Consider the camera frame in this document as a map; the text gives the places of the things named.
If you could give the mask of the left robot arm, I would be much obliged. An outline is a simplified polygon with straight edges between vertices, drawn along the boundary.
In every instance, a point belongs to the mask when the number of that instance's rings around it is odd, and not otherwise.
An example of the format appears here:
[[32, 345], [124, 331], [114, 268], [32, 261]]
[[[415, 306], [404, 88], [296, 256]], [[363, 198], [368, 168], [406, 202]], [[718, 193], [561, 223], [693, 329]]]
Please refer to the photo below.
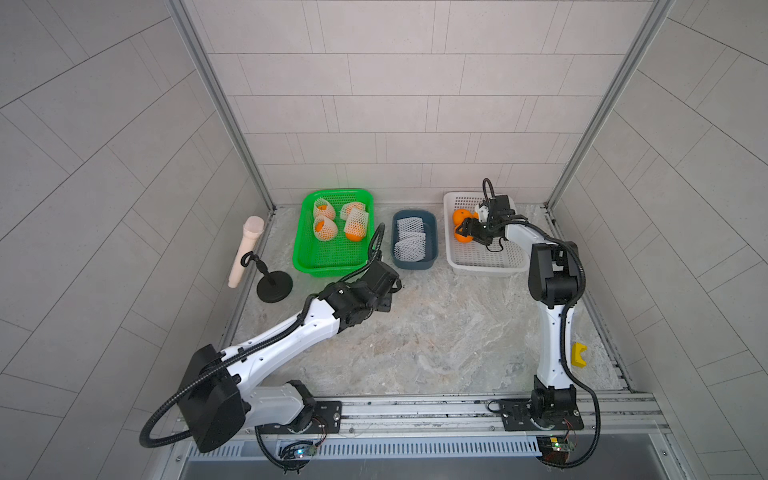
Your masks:
[[240, 345], [222, 351], [206, 345], [196, 351], [177, 392], [142, 427], [140, 445], [153, 449], [191, 438], [207, 453], [247, 426], [301, 429], [309, 423], [315, 400], [303, 383], [265, 387], [262, 382], [312, 346], [377, 311], [390, 310], [402, 283], [382, 260], [384, 233], [385, 226], [379, 224], [363, 267], [309, 295], [293, 317]]

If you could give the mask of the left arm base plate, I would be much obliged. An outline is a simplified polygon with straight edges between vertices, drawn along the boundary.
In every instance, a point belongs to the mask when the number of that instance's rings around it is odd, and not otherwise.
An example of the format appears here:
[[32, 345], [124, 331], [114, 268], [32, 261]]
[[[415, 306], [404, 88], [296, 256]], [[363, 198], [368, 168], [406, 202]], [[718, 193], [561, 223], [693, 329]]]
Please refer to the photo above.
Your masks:
[[298, 416], [287, 425], [278, 423], [258, 426], [261, 434], [320, 435], [340, 431], [343, 403], [341, 401], [317, 401], [304, 406]]

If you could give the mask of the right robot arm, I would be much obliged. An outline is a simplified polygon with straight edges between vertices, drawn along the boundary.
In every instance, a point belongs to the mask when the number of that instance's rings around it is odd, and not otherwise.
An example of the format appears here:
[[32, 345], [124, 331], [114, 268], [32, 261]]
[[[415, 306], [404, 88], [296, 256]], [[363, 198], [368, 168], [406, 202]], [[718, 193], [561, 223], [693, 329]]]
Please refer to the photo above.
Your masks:
[[[601, 412], [596, 392], [571, 371], [571, 331], [575, 306], [586, 289], [586, 273], [578, 247], [548, 234], [517, 213], [506, 195], [495, 193], [490, 179], [482, 181], [483, 201], [476, 214], [457, 224], [454, 232], [485, 247], [504, 240], [529, 253], [528, 290], [540, 313], [540, 358], [530, 399], [499, 400], [494, 411], [505, 426], [518, 431], [552, 433], [543, 446], [539, 461], [561, 470], [586, 463], [595, 453], [601, 434]], [[581, 456], [571, 459], [576, 449], [576, 432], [584, 427], [577, 406], [577, 390], [593, 402], [595, 425], [591, 443]]]

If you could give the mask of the white foam net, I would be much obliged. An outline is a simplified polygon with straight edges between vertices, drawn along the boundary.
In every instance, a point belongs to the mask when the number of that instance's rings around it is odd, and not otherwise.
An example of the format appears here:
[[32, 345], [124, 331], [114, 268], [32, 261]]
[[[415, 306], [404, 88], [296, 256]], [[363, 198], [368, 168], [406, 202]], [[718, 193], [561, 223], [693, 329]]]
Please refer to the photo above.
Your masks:
[[394, 245], [394, 257], [401, 262], [414, 263], [426, 257], [426, 239], [408, 239]]
[[426, 234], [424, 232], [400, 232], [398, 235], [398, 240], [408, 240], [408, 239], [426, 239]]
[[421, 217], [403, 217], [397, 220], [400, 234], [414, 234], [424, 232], [424, 222]]

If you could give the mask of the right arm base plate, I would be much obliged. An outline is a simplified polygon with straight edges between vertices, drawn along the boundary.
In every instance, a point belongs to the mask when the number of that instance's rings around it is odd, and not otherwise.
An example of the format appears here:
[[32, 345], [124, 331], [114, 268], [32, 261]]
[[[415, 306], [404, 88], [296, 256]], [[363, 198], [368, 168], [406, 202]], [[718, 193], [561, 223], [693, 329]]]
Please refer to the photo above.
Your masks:
[[582, 430], [583, 418], [577, 406], [568, 402], [501, 399], [492, 410], [501, 416], [507, 432], [549, 432]]

